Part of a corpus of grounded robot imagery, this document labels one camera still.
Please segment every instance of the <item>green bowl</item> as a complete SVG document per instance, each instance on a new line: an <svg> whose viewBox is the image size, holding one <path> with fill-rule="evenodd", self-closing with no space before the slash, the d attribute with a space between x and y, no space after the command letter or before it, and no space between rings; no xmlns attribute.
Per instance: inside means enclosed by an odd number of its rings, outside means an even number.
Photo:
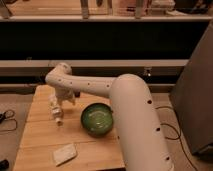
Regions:
<svg viewBox="0 0 213 171"><path fill-rule="evenodd" d="M113 127L112 110L104 103L91 104L83 110L81 124L90 135L104 136Z"/></svg>

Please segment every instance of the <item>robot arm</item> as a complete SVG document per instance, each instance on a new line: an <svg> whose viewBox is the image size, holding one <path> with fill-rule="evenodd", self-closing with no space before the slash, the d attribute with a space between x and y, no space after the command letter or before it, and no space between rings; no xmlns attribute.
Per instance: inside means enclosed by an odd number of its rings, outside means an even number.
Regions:
<svg viewBox="0 0 213 171"><path fill-rule="evenodd" d="M46 82L61 100L72 98L72 91L110 99L126 170L174 170L149 88L140 77L78 77L68 75L70 72L61 63L46 76Z"/></svg>

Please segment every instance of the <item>screw hole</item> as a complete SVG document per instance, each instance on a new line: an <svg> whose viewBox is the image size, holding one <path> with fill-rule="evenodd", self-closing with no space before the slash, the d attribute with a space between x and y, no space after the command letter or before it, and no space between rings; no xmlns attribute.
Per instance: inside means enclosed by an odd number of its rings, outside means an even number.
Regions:
<svg viewBox="0 0 213 171"><path fill-rule="evenodd" d="M152 104L152 101L151 101L151 100L148 100L147 103L148 103L148 104Z"/></svg>

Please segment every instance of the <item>wooden tabletop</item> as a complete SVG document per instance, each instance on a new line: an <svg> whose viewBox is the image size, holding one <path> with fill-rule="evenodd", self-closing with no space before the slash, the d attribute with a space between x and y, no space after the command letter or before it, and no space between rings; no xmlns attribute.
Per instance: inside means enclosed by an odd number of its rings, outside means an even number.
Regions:
<svg viewBox="0 0 213 171"><path fill-rule="evenodd" d="M80 116L89 104L109 100L81 94L76 105L63 103L64 123L57 126L50 113L49 96L53 88L38 86L28 114L14 171L87 171L124 167L115 128L103 138L93 138L82 128ZM56 167L53 151L74 143L77 157Z"/></svg>
<svg viewBox="0 0 213 171"><path fill-rule="evenodd" d="M96 0L89 0L90 14L108 14L107 1L98 7ZM80 0L17 0L8 4L13 15L80 15Z"/></svg>

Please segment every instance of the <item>cable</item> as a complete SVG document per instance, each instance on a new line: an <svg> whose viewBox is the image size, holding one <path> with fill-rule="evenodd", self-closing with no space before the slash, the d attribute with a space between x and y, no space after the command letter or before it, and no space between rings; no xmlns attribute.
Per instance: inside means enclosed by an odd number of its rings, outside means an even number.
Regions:
<svg viewBox="0 0 213 171"><path fill-rule="evenodd" d="M172 125L170 125L168 123L161 123L161 125L162 126L168 126L168 127L172 128L175 131L175 133L177 134L177 137L175 137L175 138L165 137L166 139L168 139L168 140L179 140L180 139L181 132L178 132L178 130L174 126L172 126Z"/></svg>
<svg viewBox="0 0 213 171"><path fill-rule="evenodd" d="M18 128L18 122L15 118L13 118L15 116L15 111L9 109L9 110L6 110L3 114L0 114L1 116L1 122L14 122L15 123L15 126L11 129L0 129L0 134L1 133L9 133L9 132L12 132L12 131L15 131L17 128Z"/></svg>
<svg viewBox="0 0 213 171"><path fill-rule="evenodd" d="M156 109L170 109L170 110L174 111L174 109L173 109L171 106L160 106L160 107L157 107ZM179 140L181 149L182 149L182 151L183 151L183 153L184 153L184 155L185 155L187 161L189 162L189 164L191 165L191 167L192 167L195 171L198 171L197 167L192 163L192 161L189 159L189 157L188 157L188 155L187 155L187 153L186 153L186 151L185 151L185 148L184 148L184 146L183 146L183 142L182 142L182 139L181 139L181 132L182 132L182 131L181 131L180 124L179 124L179 117L178 117L177 114L176 114L175 116L176 116L176 119L177 119L177 122L178 122L179 132L178 132L178 130L177 130L174 126L172 126L172 125L170 125L170 124L168 124L168 123L162 123L161 125L162 125L162 126L168 126L168 127L172 128L172 129L175 131L175 133L177 134L177 137L175 137L175 138L165 137L165 138L168 139L168 140Z"/></svg>

